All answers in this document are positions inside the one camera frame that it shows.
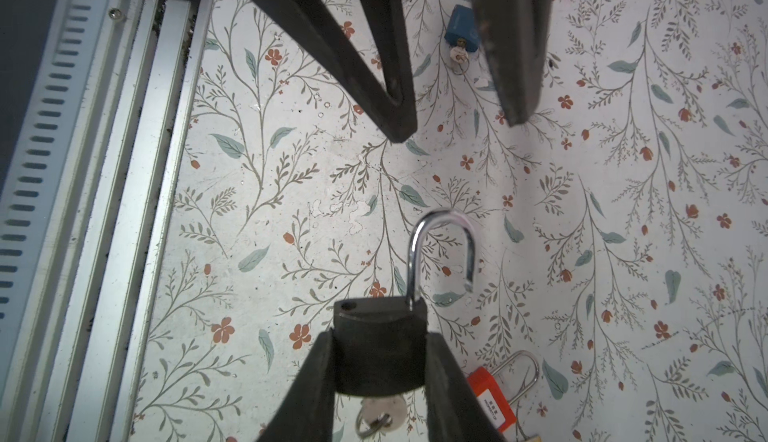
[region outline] white label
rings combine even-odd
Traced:
[[[478,396],[478,402],[480,407],[482,407],[482,411],[491,420],[493,427],[500,428],[504,425],[504,415],[502,415],[502,411],[498,408],[496,400],[493,399],[490,389],[485,389],[485,392]]]

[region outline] red padlock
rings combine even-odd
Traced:
[[[496,379],[494,379],[494,376],[521,355],[531,359],[533,362],[535,370],[533,381],[530,384],[525,385],[512,399],[507,400],[504,397],[502,390],[499,388]],[[534,384],[536,384],[538,375],[538,362],[534,355],[528,351],[517,351],[492,372],[489,372],[485,367],[480,367],[475,370],[469,375],[467,382],[469,382],[469,386],[475,392],[475,397],[478,398],[480,407],[483,409],[483,412],[485,412],[485,415],[488,416],[493,426],[499,432],[504,432],[517,421],[514,412],[512,412],[512,405],[517,402],[519,398],[524,396]]]

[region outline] silver shackle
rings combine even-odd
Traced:
[[[406,288],[406,299],[412,306],[421,297],[418,290],[418,267],[422,261],[422,244],[427,237],[430,229],[441,224],[455,224],[464,229],[467,236],[467,279],[464,284],[467,292],[472,292],[475,277],[475,228],[472,221],[464,212],[453,208],[438,208],[424,216],[413,229],[411,234],[411,243],[408,246],[408,283]]]

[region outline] blue padlock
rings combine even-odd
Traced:
[[[467,52],[477,52],[480,37],[475,28],[475,14],[463,5],[453,7],[446,30],[446,42],[451,46],[463,46]]]

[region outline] floral pattern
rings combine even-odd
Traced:
[[[323,0],[382,78],[357,1]],[[764,0],[554,0],[515,127],[482,51],[452,70],[468,0],[402,2],[419,124],[395,145],[251,2],[215,0],[132,440],[254,440],[333,304],[403,294],[408,234],[453,207],[482,234],[475,291],[460,229],[433,230],[429,327],[467,374],[537,355],[509,440],[764,441]],[[404,397],[387,437],[427,440],[423,390]],[[335,441],[359,408],[336,398]]]

